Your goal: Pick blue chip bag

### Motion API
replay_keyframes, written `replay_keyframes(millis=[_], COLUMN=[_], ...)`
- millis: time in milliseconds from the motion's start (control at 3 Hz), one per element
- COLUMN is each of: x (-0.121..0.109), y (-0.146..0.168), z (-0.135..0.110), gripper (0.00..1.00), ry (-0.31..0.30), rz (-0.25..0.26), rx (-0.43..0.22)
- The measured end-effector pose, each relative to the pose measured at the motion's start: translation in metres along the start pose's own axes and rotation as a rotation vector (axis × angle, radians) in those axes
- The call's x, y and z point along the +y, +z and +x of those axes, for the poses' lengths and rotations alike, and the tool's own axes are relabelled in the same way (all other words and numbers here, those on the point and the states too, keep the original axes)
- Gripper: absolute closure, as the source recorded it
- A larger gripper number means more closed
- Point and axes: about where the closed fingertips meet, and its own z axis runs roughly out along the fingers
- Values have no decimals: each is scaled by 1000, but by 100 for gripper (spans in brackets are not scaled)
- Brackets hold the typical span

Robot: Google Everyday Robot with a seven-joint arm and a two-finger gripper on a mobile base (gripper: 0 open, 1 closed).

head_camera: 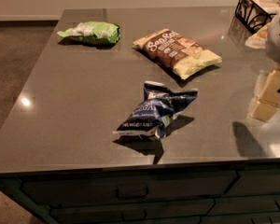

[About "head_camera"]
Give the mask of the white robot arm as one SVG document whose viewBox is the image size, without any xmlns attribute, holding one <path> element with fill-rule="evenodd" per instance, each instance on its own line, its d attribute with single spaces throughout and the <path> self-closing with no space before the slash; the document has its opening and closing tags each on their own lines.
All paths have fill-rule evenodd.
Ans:
<svg viewBox="0 0 280 224">
<path fill-rule="evenodd" d="M 280 12 L 271 21 L 265 39 L 267 56 L 277 63 L 272 71 L 261 71 L 250 106 L 254 119 L 268 121 L 280 109 Z"/>
</svg>

